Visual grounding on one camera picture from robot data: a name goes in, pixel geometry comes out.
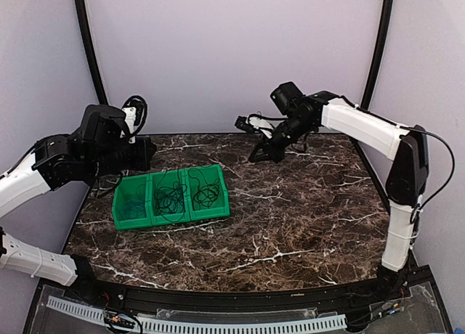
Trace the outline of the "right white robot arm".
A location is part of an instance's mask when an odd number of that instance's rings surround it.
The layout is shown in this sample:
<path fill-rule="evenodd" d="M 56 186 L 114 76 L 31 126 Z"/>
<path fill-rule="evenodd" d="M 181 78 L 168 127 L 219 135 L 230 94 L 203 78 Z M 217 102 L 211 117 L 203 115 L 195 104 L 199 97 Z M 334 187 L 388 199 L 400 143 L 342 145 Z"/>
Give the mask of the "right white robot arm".
<path fill-rule="evenodd" d="M 442 184 L 424 197 L 429 178 L 427 140 L 431 137 L 442 144 L 447 142 L 420 125 L 396 123 L 329 91 L 305 95 L 293 83 L 284 83 L 270 98 L 280 111 L 279 118 L 252 113 L 235 122 L 238 129 L 261 135 L 249 156 L 250 162 L 279 163 L 288 146 L 321 127 L 362 142 L 391 161 L 384 189 L 389 202 L 389 226 L 381 268 L 399 272 L 413 249 L 421 212 L 447 186 Z"/>

